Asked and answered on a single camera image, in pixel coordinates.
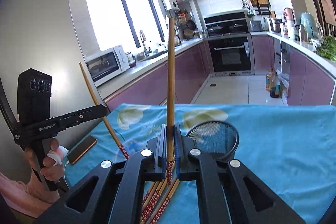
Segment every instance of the chopstick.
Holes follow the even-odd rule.
[[[92,97],[92,99],[93,99],[93,101],[94,101],[94,104],[97,106],[97,105],[99,105],[98,100],[97,100],[97,97],[95,96],[95,93],[93,92],[93,89],[92,89],[92,87],[91,87],[91,85],[90,85],[89,79],[88,79],[87,76],[86,76],[86,73],[85,73],[85,71],[84,71],[84,68],[83,68],[83,65],[82,65],[81,62],[79,62],[79,66],[81,67],[82,74],[83,74],[83,77],[84,77],[84,79],[85,79],[86,86],[87,86],[87,88],[89,89],[89,92],[90,92],[91,97]],[[129,158],[129,154],[127,153],[126,149],[125,149],[124,146],[121,144],[121,142],[119,141],[117,135],[115,134],[115,132],[114,132],[114,130],[112,129],[112,127],[110,126],[109,121],[107,120],[106,117],[103,117],[103,121],[104,121],[105,126],[107,127],[108,131],[110,132],[110,134],[111,134],[113,140],[114,140],[115,143],[118,145],[120,151],[122,152],[122,154],[124,155],[124,157],[128,160],[128,158]]]
[[[146,209],[148,203],[151,201],[151,198],[152,198],[152,196],[154,195],[154,193],[155,193],[155,191],[156,191],[156,189],[158,188],[158,186],[159,186],[160,183],[161,183],[161,182],[156,181],[156,182],[154,183],[154,187],[152,188],[151,192],[150,192],[149,195],[148,195],[148,198],[147,198],[145,201],[142,200],[143,205],[142,205],[141,213]]]
[[[153,182],[151,183],[151,185],[150,185],[150,187],[149,187],[149,189],[148,189],[146,195],[145,195],[145,196],[143,197],[143,199],[142,199],[142,205],[144,205],[144,203],[146,202],[147,198],[149,197],[149,195],[150,195],[150,193],[151,193],[151,191],[152,191],[152,189],[153,189],[155,183],[156,183],[156,181],[153,181]]]
[[[162,198],[161,202],[155,209],[154,213],[150,216],[149,220],[146,222],[147,224],[155,224],[157,223],[159,217],[162,215],[163,211],[167,207],[170,199],[172,198],[173,194],[176,191],[176,188],[178,187],[180,183],[180,180],[177,179],[177,177],[174,178],[172,182],[172,186],[168,188],[167,192],[165,193],[164,197]]]
[[[168,86],[167,86],[167,178],[168,185],[171,185],[173,172],[173,151],[174,151],[174,94],[175,94],[175,20],[169,19],[168,36]]]
[[[166,179],[164,181],[160,182],[160,184],[158,185],[154,195],[152,196],[151,200],[149,201],[147,207],[142,212],[142,215],[141,215],[141,223],[142,224],[145,223],[145,221],[147,220],[147,218],[151,214],[151,212],[154,209],[156,203],[160,199],[160,196],[162,195],[162,192],[166,188],[166,185],[167,185],[167,176],[166,176]]]

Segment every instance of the cooking oil bottle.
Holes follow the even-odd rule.
[[[270,89],[269,89],[269,95],[272,98],[279,98],[280,96],[280,79],[275,74],[272,79],[270,80]]]
[[[270,68],[268,74],[266,75],[266,90],[270,91],[270,81],[275,75],[274,69]]]

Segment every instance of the white countertop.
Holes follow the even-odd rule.
[[[327,72],[329,72],[334,78],[336,78],[336,63],[328,59],[325,59],[323,57],[320,57],[319,55],[314,53],[316,49],[312,44],[308,44],[306,42],[303,42],[302,44],[300,44],[297,41],[289,39],[288,37],[283,37],[281,36],[281,34],[273,33],[273,32],[251,32],[251,36],[254,36],[254,35],[269,35],[271,37],[274,37],[292,46],[293,48],[297,49],[298,51],[302,52],[303,54],[308,56],[310,59],[315,61],[322,68],[324,68]]]
[[[271,37],[274,37],[293,48],[297,49],[298,51],[302,52],[306,56],[308,56],[310,59],[315,61],[317,64],[319,64],[322,68],[324,68],[327,72],[329,72],[334,78],[336,78],[336,63],[332,62],[330,60],[327,60],[325,58],[322,58],[318,56],[315,51],[315,48],[313,45],[308,43],[300,43],[295,42],[288,37],[282,37],[280,34],[272,33],[272,32],[252,32],[251,36],[255,35],[269,35]],[[187,41],[182,41],[180,46],[175,47],[175,55],[178,55],[185,50],[203,42],[203,40],[206,40],[206,38],[196,38],[191,39]],[[143,75],[144,73],[150,71],[151,69],[157,67],[158,65],[161,65],[165,61],[168,60],[168,53],[165,53],[163,55],[158,56],[157,58],[153,58],[150,60],[137,62],[136,66],[134,68],[130,68],[124,73],[118,75],[117,77],[112,78],[111,80],[107,81],[106,83],[100,85],[97,89],[102,99],[105,99],[106,97],[110,96],[112,93],[116,92],[123,86],[127,85],[128,83],[132,82],[139,76]]]
[[[203,42],[203,38],[196,38],[187,41],[182,41],[181,45],[175,47],[175,55],[184,52],[185,50]],[[130,68],[122,74],[108,80],[106,83],[100,85],[97,89],[104,100],[106,97],[110,96],[112,93],[116,92],[118,89],[132,82],[139,76],[143,75],[147,71],[157,67],[158,65],[164,63],[168,60],[168,53],[164,53],[157,58],[153,58],[150,60],[145,60],[141,62],[137,62],[134,68]]]

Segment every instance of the green vegetable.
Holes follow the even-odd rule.
[[[320,57],[327,58],[331,61],[336,61],[336,39],[331,35],[327,35],[322,43],[317,46],[316,54]]]

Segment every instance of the smartphone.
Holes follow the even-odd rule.
[[[74,150],[68,154],[68,160],[71,164],[75,164],[92,146],[97,143],[97,139],[88,136]]]

